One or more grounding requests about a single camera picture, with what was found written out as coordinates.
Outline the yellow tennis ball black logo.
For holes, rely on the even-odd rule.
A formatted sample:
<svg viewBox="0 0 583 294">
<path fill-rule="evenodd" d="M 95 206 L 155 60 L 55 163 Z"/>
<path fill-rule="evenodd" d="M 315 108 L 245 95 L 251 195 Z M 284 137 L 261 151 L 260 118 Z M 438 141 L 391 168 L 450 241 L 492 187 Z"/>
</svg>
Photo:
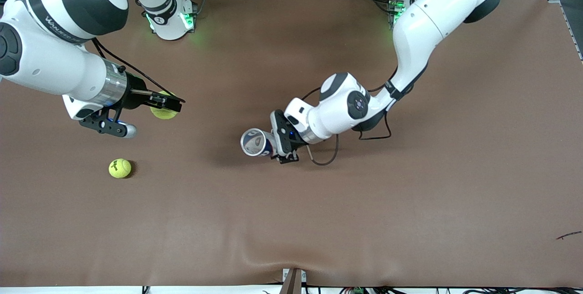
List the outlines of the yellow tennis ball black logo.
<svg viewBox="0 0 583 294">
<path fill-rule="evenodd" d="M 108 167 L 109 174 L 116 179 L 126 178 L 133 171 L 133 166 L 126 159 L 116 159 L 111 161 Z"/>
</svg>

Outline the brown table mat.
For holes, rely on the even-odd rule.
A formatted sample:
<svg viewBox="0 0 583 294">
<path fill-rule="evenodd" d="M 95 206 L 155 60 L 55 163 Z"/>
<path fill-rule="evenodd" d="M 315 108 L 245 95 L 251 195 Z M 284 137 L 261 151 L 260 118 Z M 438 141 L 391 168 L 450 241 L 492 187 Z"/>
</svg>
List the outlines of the brown table mat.
<svg viewBox="0 0 583 294">
<path fill-rule="evenodd" d="M 175 42 L 130 3 L 108 49 L 185 99 L 133 139 L 81 127 L 60 97 L 0 82 L 0 286 L 248 285 L 298 267 L 321 286 L 583 287 L 583 64 L 560 5 L 501 0 L 431 55 L 331 165 L 240 147 L 269 115 L 396 56 L 370 0 L 206 0 Z M 108 171 L 126 159 L 123 179 Z"/>
</svg>

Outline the clear tennis ball can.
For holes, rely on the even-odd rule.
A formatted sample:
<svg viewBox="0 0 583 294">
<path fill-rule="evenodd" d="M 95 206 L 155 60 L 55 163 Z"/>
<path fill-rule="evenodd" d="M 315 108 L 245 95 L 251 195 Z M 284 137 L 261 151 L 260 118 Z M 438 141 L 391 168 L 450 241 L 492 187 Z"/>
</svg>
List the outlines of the clear tennis ball can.
<svg viewBox="0 0 583 294">
<path fill-rule="evenodd" d="M 240 146 L 251 157 L 273 157 L 277 153 L 273 133 L 257 128 L 251 128 L 242 134 Z"/>
</svg>

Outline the metal mounting bracket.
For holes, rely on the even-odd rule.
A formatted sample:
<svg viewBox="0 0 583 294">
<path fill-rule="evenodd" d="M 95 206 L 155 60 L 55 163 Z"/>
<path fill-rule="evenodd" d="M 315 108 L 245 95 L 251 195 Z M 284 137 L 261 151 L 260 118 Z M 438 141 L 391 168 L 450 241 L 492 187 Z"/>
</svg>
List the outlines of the metal mounting bracket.
<svg viewBox="0 0 583 294">
<path fill-rule="evenodd" d="M 307 283 L 307 274 L 299 268 L 285 268 L 282 270 L 282 287 L 279 294 L 305 294 L 304 285 Z"/>
</svg>

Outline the yellow tennis ball green print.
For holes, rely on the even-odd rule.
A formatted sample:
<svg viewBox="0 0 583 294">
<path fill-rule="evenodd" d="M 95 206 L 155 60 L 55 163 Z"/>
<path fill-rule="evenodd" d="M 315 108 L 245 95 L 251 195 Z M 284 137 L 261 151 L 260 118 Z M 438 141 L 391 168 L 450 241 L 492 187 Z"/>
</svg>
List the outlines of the yellow tennis ball green print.
<svg viewBox="0 0 583 294">
<path fill-rule="evenodd" d="M 169 120 L 178 114 L 178 112 L 166 108 L 150 107 L 150 111 L 155 117 L 162 120 Z"/>
</svg>

